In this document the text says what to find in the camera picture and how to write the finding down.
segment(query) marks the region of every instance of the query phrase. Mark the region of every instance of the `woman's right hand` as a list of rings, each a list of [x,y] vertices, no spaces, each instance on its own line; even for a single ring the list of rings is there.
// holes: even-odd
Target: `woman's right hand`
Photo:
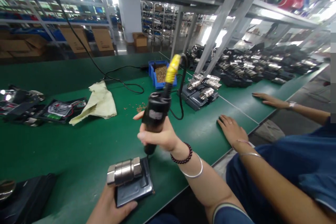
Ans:
[[[144,111],[133,117],[134,120],[139,120],[143,117]],[[172,152],[177,146],[181,146],[182,141],[177,137],[169,118],[166,117],[163,123],[163,129],[160,133],[146,131],[146,125],[141,124],[138,138],[143,145],[155,144],[159,145],[165,151]]]
[[[276,107],[277,109],[287,109],[289,108],[289,103],[286,102],[286,101],[283,101],[283,100],[280,100],[280,99],[277,99],[273,96],[270,96],[268,94],[265,94],[265,93],[252,93],[252,95],[254,97],[259,97],[261,99],[263,99],[263,103],[264,104],[267,104],[267,105],[270,105],[270,106],[273,106],[273,107]]]

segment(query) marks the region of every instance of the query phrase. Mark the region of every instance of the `electric screwdriver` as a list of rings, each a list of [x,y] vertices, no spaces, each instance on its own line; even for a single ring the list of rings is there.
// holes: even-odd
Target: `electric screwdriver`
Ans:
[[[145,109],[142,123],[146,125],[146,130],[154,133],[160,133],[163,128],[163,123],[166,119],[168,111],[170,109],[171,96],[173,82],[177,71],[179,70],[179,64],[181,55],[175,54],[166,74],[166,84],[163,92],[154,92],[148,98],[147,107]],[[156,145],[147,144],[144,147],[144,151],[147,155],[152,155],[155,151]]]

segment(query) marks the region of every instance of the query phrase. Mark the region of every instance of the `silver bangle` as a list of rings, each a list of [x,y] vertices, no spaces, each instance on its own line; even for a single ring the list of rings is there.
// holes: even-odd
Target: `silver bangle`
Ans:
[[[248,153],[242,153],[242,154],[239,154],[240,157],[242,156],[257,156],[257,157],[260,157],[262,159],[264,159],[262,156],[260,156],[259,154],[257,153],[253,153],[253,152],[248,152]]]
[[[200,171],[197,175],[195,175],[195,176],[190,176],[190,175],[188,175],[188,174],[185,174],[185,173],[181,170],[181,172],[184,174],[184,176],[189,177],[189,178],[192,178],[192,179],[199,177],[199,176],[201,175],[202,171],[203,171],[203,163],[202,163],[202,159],[199,157],[199,155],[198,155],[197,153],[195,153],[195,154],[198,156],[199,161],[201,162],[201,171]]]

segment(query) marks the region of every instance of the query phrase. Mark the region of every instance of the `hand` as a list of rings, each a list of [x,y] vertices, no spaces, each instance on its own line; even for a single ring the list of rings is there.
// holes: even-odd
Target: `hand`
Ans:
[[[282,108],[283,109],[287,109],[289,107],[288,102],[280,100],[280,99],[277,99],[277,98],[275,98],[273,96],[270,96],[268,94],[264,94],[264,93],[252,93],[252,95],[254,97],[259,97],[259,98],[263,99],[264,100],[263,101],[264,104],[276,107],[277,109],[282,109]]]
[[[139,120],[143,117],[144,111],[133,117],[134,120]],[[141,124],[140,132],[138,133],[138,138],[143,145],[155,144],[160,145],[160,147],[166,151],[174,151],[176,147],[181,143],[181,140],[176,136],[173,126],[166,117],[163,123],[163,129],[160,133],[152,133],[146,131],[146,125]]]
[[[116,207],[114,200],[115,187],[105,185],[97,205],[93,209],[86,224],[119,224],[137,207],[138,203],[132,201],[120,208]]]
[[[236,120],[226,115],[221,115],[219,118],[220,120],[218,119],[217,122],[222,128],[229,144],[231,144],[233,148],[236,143],[239,143],[236,141],[237,139],[249,141],[249,137],[247,136],[245,130],[237,124]]]

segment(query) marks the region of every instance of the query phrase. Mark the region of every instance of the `woman's left hand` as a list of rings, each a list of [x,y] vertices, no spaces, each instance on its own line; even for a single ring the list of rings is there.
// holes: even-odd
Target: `woman's left hand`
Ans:
[[[249,141],[249,137],[247,136],[245,130],[237,124],[236,120],[226,115],[221,115],[219,118],[220,120],[218,119],[217,122],[222,128],[226,139],[233,148],[237,139]]]
[[[115,187],[110,188],[105,185],[100,199],[86,224],[119,224],[137,207],[138,203],[132,201],[123,207],[117,208],[114,190]]]

